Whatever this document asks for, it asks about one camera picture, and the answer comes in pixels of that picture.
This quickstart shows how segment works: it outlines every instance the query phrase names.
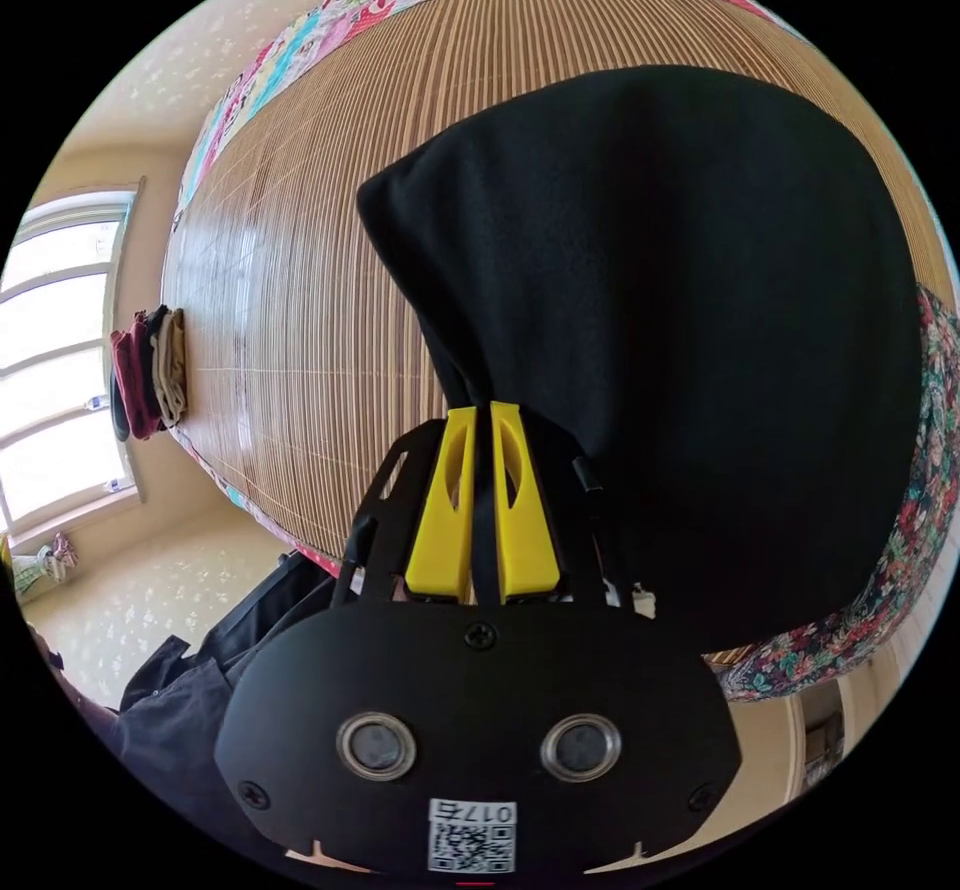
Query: black robot head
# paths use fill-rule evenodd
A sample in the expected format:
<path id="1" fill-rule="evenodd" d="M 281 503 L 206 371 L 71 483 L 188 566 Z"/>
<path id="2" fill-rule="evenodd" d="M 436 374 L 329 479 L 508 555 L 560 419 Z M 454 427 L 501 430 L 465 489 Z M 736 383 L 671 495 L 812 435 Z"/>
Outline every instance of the black robot head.
<path id="1" fill-rule="evenodd" d="M 498 599 L 476 601 L 463 572 L 477 552 L 464 488 L 477 420 L 453 411 L 391 451 L 331 609 L 269 643 L 236 688 L 217 763 L 282 847 L 319 844 L 448 885 L 571 876 L 693 836 L 739 769 L 710 669 L 633 611 L 629 575 L 614 580 L 619 605 L 607 599 L 612 568 L 582 505 L 598 488 L 577 448 L 516 408 L 494 405 L 491 418 L 479 444 L 492 461 Z M 358 566 L 363 587 L 348 599 Z M 398 576 L 403 602 L 391 599 Z"/>

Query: yellow plastic part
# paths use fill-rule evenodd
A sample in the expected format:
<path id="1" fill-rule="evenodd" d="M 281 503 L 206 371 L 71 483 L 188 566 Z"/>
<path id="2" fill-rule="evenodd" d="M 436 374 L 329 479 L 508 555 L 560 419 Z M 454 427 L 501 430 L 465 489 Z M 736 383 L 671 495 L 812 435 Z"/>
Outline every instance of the yellow plastic part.
<path id="1" fill-rule="evenodd" d="M 492 403 L 494 509 L 500 599 L 550 593 L 560 582 L 560 568 L 543 512 L 540 489 L 527 447 L 520 408 L 512 403 Z M 507 475 L 516 489 L 513 505 L 507 492 Z"/>
<path id="2" fill-rule="evenodd" d="M 467 601 L 476 444 L 477 408 L 451 410 L 404 574 L 416 596 Z"/>

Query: black border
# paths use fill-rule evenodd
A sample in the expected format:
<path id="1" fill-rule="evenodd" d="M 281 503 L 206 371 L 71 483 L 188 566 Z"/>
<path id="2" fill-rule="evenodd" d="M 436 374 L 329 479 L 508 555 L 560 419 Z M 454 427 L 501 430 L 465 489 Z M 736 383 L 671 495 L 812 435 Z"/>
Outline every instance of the black border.
<path id="1" fill-rule="evenodd" d="M 202 0 L 5 0 L 8 233 L 67 132 L 142 46 Z M 955 0 L 759 0 L 817 45 L 871 102 L 960 245 L 951 166 Z M 5 868 L 61 877 L 289 886 L 191 830 L 145 795 L 82 728 L 0 595 L 10 820 Z M 889 710 L 827 781 L 760 836 L 676 886 L 887 882 L 949 868 L 958 784 L 950 712 L 957 596 Z M 641 886 L 640 871 L 590 886 Z M 330 871 L 325 885 L 399 886 Z"/>

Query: bamboo mat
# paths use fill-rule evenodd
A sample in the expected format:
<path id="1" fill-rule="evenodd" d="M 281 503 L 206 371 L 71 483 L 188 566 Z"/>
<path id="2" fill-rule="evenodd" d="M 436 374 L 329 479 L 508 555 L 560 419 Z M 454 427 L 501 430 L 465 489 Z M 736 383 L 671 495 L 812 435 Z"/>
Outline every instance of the bamboo mat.
<path id="1" fill-rule="evenodd" d="M 163 299 L 185 311 L 182 430 L 200 456 L 297 540 L 339 557 L 392 441 L 444 412 L 413 312 L 360 226 L 357 187 L 485 107 L 657 63 L 747 74 L 843 122 L 890 188 L 918 279 L 953 302 L 897 147 L 851 85 L 775 24 L 720 0 L 431 0 L 258 113 L 171 238 Z"/>

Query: qr code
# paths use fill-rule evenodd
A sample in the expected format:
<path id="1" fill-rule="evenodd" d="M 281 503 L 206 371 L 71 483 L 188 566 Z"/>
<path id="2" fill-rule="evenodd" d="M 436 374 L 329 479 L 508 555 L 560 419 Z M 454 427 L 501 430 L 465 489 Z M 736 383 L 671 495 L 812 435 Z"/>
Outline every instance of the qr code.
<path id="1" fill-rule="evenodd" d="M 513 873 L 516 805 L 431 801 L 428 869 Z"/>

